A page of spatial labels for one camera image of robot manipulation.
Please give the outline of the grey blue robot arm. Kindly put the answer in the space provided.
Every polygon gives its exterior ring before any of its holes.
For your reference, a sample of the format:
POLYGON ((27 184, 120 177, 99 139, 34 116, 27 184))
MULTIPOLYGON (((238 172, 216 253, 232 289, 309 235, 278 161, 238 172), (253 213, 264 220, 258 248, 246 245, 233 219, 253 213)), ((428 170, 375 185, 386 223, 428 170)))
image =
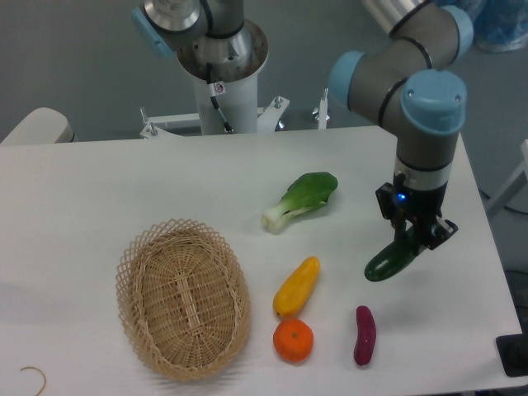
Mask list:
MULTIPOLYGON (((441 213, 467 90, 448 66, 471 45, 468 15, 431 1, 368 1, 365 7, 391 38, 382 52, 342 55, 328 78, 331 98, 397 140, 394 178, 377 190, 394 239, 415 254, 456 232, 441 213)), ((266 37, 240 1, 144 1, 132 21, 160 57, 177 56, 192 76, 203 134, 255 133, 257 75, 266 37)))

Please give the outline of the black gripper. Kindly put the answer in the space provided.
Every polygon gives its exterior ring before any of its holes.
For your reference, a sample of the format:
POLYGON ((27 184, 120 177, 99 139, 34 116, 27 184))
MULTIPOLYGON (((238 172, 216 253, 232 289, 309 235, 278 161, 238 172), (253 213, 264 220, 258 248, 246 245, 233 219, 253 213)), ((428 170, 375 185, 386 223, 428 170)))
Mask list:
POLYGON ((394 228, 395 243, 405 245, 407 230, 412 228, 416 239, 413 253, 418 257, 424 250, 442 245, 458 231, 458 226, 441 213, 447 183, 422 191, 407 186, 407 180, 403 174, 394 176, 393 182, 383 184, 375 195, 382 216, 394 228))

